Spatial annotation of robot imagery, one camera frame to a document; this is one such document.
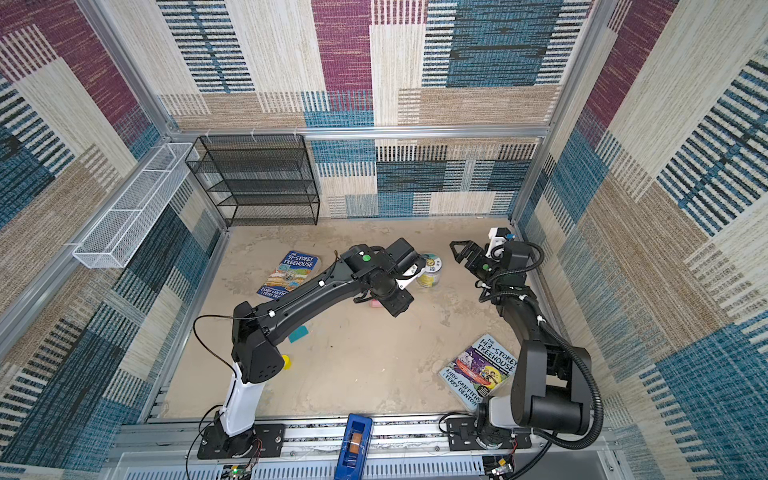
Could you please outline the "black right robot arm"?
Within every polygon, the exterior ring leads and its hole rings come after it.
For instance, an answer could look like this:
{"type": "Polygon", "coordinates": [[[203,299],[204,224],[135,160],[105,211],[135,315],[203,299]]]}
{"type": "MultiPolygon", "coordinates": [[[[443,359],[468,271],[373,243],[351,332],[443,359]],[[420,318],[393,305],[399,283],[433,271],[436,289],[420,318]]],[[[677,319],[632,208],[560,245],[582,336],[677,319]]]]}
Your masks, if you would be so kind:
{"type": "Polygon", "coordinates": [[[591,358],[556,331],[526,284],[527,274],[545,259],[543,249],[509,239],[485,247],[452,241],[450,248],[456,262],[475,276],[479,301],[493,305],[518,339],[509,400],[515,424],[568,449],[594,441],[602,429],[603,406],[591,358]]]}

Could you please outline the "blue treehouse paperback book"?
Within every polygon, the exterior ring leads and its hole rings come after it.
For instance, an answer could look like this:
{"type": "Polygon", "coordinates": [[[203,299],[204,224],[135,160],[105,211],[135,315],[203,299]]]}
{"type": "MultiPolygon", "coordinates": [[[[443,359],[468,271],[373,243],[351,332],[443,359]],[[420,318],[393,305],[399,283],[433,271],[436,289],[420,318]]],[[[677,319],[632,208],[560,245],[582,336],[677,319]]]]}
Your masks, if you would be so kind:
{"type": "Polygon", "coordinates": [[[318,256],[291,250],[258,289],[257,294],[270,300],[282,298],[303,285],[321,265],[318,256]]]}

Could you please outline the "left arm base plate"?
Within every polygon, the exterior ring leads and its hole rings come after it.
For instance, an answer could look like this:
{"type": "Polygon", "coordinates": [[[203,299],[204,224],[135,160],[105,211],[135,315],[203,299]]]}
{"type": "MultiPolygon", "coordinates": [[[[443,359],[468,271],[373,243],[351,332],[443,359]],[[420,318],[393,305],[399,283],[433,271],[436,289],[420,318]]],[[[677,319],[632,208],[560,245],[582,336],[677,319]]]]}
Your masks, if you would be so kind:
{"type": "Polygon", "coordinates": [[[199,460],[276,458],[282,452],[284,431],[284,424],[254,424],[230,436],[216,421],[203,430],[196,456],[199,460]]]}

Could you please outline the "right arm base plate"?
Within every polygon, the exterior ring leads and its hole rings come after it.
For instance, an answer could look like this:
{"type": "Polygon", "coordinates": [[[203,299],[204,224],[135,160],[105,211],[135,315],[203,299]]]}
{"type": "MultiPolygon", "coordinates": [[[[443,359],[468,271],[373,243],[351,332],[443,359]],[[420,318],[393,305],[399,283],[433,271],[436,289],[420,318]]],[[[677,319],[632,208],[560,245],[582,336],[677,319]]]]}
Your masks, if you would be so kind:
{"type": "Polygon", "coordinates": [[[504,430],[499,438],[483,440],[477,433],[475,420],[468,416],[449,416],[440,421],[440,428],[447,435],[451,451],[512,450],[532,446],[529,434],[516,434],[504,430]]]}

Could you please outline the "blue tool on rail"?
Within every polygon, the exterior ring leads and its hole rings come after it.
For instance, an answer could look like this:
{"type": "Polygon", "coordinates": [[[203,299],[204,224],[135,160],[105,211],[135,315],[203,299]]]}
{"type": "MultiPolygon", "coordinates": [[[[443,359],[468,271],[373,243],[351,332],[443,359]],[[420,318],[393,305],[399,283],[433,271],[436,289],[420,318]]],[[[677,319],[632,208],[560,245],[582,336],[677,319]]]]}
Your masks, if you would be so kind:
{"type": "Polygon", "coordinates": [[[335,480],[362,479],[372,430],[372,418],[356,414],[348,416],[334,472],[335,480]]]}

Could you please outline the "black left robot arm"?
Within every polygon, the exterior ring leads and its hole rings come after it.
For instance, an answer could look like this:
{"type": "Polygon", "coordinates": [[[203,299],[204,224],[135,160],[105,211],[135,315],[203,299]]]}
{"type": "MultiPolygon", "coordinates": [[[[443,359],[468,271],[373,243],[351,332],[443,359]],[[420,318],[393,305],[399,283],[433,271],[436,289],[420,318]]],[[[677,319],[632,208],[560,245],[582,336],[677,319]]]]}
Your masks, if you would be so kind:
{"type": "Polygon", "coordinates": [[[263,384],[285,365],[278,346],[295,330],[350,298],[376,300],[396,317],[413,301],[407,286],[425,268],[426,258],[403,238],[386,248],[358,244],[283,297],[257,306],[238,305],[232,319],[234,373],[217,425],[229,437],[251,428],[263,384]]]}

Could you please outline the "sunflower seed can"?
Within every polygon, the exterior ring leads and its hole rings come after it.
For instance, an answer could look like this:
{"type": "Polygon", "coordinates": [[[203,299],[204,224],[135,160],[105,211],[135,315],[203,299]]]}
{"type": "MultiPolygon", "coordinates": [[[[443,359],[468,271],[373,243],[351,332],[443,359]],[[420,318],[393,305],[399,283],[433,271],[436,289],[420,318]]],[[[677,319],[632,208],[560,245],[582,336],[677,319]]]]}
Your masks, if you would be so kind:
{"type": "Polygon", "coordinates": [[[424,288],[433,288],[439,283],[442,275],[443,261],[433,253],[425,253],[426,266],[423,273],[418,277],[417,283],[424,288]]]}

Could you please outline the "teal wood block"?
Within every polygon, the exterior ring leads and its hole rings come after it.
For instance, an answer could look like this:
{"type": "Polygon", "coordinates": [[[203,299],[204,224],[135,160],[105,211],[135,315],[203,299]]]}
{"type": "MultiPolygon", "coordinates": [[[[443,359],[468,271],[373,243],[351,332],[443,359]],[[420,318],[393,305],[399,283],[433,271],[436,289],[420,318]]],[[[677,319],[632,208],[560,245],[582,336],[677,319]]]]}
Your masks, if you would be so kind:
{"type": "Polygon", "coordinates": [[[300,339],[304,338],[305,336],[307,336],[308,334],[309,334],[308,328],[306,326],[302,325],[302,326],[298,327],[297,329],[295,329],[288,336],[288,340],[289,340],[290,343],[295,343],[298,340],[300,340],[300,339]]]}

